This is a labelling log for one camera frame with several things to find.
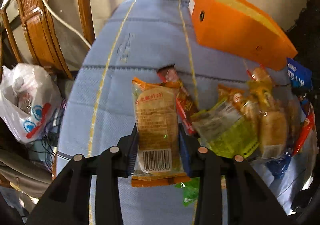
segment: red snack package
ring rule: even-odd
[[[183,124],[186,126],[190,135],[196,134],[196,131],[191,125],[191,115],[197,113],[199,110],[193,102],[192,97],[183,86],[179,79],[174,65],[163,67],[157,71],[158,76],[162,82],[178,82],[180,84],[179,92],[176,97],[177,112],[182,118]]]
[[[303,122],[303,126],[301,128],[301,132],[299,135],[299,138],[297,139],[297,141],[294,144],[293,147],[293,152],[292,152],[292,156],[294,156],[295,154],[297,154],[300,149],[302,148],[305,140],[307,139],[311,129],[314,126],[314,113],[313,111],[311,111],[309,113],[309,115],[306,117],[305,121]]]

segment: yellow-green snack package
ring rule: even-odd
[[[258,146],[254,126],[227,99],[191,117],[192,125],[218,156],[250,156]]]

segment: white cable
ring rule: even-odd
[[[83,42],[89,47],[91,48],[91,44],[76,30],[74,29],[71,25],[67,24],[65,21],[63,21],[54,11],[52,11],[52,9],[50,8],[50,6],[48,5],[46,0],[42,0],[44,6],[48,9],[48,11],[53,15],[53,17],[55,19],[57,19],[60,23],[62,23],[65,27],[67,27],[68,29],[70,29],[71,31],[73,31],[76,35],[78,35],[81,40],[83,40]]]

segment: yellow stitching line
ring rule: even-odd
[[[199,108],[199,96],[198,96],[196,73],[195,73],[195,69],[193,67],[192,50],[191,50],[191,46],[190,46],[190,43],[189,43],[189,37],[188,37],[187,29],[186,29],[186,24],[184,22],[182,11],[181,11],[181,0],[179,0],[179,13],[180,13],[181,21],[182,21],[183,32],[184,32],[184,35],[186,37],[187,47],[188,47],[188,50],[189,50],[189,62],[190,62],[193,85],[195,87],[195,97],[196,97],[195,104]]]
[[[119,31],[118,31],[118,34],[115,38],[115,41],[113,42],[113,45],[111,47],[111,50],[110,50],[110,54],[108,56],[108,59],[107,59],[107,63],[106,63],[106,66],[103,70],[103,73],[102,73],[102,78],[101,78],[101,81],[100,81],[100,85],[99,85],[99,90],[97,92],[97,96],[96,96],[96,101],[94,103],[94,106],[93,106],[93,114],[92,114],[92,119],[91,119],[91,127],[90,127],[90,136],[89,136],[89,144],[88,144],[88,154],[87,154],[87,157],[91,157],[91,154],[92,154],[92,142],[93,142],[93,135],[94,135],[94,126],[95,126],[95,123],[96,123],[96,119],[97,119],[97,111],[98,111],[98,105],[99,105],[99,101],[100,101],[100,97],[101,97],[101,93],[102,93],[102,88],[103,88],[103,84],[104,84],[104,80],[106,78],[106,75],[107,75],[107,70],[109,68],[109,64],[110,64],[110,59],[111,59],[111,56],[113,54],[113,51],[116,47],[116,44],[118,42],[118,39],[119,39],[119,36],[121,34],[121,31],[122,31],[122,28],[124,26],[124,23],[125,21],[127,21],[127,18],[129,16],[129,13],[133,7],[133,5],[135,4],[136,0],[134,0],[129,8],[129,10],[127,11],[127,14],[125,15],[122,23],[121,23],[121,26],[119,28]],[[91,207],[91,201],[90,201],[90,205],[89,205],[89,221],[90,221],[90,225],[93,224],[93,218],[92,218],[92,207]]]

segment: blue tablecloth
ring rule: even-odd
[[[180,9],[192,50],[200,109],[208,109],[215,105],[218,83],[247,88],[245,81],[248,80],[248,76],[243,59],[198,45],[188,2],[181,1],[180,9],[179,2],[179,0],[126,0],[115,10],[85,58],[70,94],[59,139],[58,172],[73,155],[88,154],[94,104],[114,44],[115,48],[105,75],[96,114],[92,140],[93,156],[116,145],[120,137],[131,133],[135,123],[132,102],[133,77],[157,83],[159,78],[156,70],[174,63],[180,78],[193,95],[189,51]],[[131,6],[132,9],[124,20]],[[123,27],[117,39],[122,23]],[[249,60],[246,60],[246,64],[251,69],[258,66]],[[286,69],[278,72],[268,71],[277,84],[288,84]],[[290,86],[277,87],[274,89],[274,94],[284,104],[294,98]],[[309,150],[304,150],[302,154],[293,158],[285,177],[275,181],[263,164],[253,166],[270,186],[285,211],[289,213],[292,197],[302,188],[305,176],[308,176],[306,168],[310,165],[309,162]],[[132,188],[130,179],[119,179],[119,194],[124,224],[191,224],[193,206],[182,205],[182,191],[174,186]],[[92,210],[94,210],[94,197],[93,179]]]

